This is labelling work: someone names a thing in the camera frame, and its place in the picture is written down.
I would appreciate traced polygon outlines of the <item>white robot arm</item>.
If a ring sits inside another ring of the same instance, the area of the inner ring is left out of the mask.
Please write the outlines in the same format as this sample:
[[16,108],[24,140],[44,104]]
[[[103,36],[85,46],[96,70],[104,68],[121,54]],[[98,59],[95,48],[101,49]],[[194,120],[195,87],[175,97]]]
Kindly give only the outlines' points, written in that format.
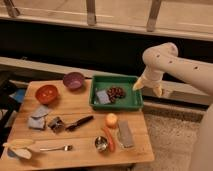
[[[163,74],[168,73],[213,99],[213,64],[180,58],[171,42],[146,49],[142,59],[146,67],[133,90],[149,87],[161,97]],[[213,103],[201,121],[188,171],[213,171]]]

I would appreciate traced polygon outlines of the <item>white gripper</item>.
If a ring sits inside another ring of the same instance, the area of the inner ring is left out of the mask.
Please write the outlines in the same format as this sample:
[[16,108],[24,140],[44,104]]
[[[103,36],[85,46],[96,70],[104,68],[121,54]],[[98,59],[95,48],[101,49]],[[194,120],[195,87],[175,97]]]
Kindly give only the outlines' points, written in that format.
[[162,90],[162,78],[163,72],[160,70],[153,69],[146,66],[141,78],[139,78],[133,85],[132,90],[140,90],[144,86],[153,88],[153,92],[157,97],[161,97],[163,94]]

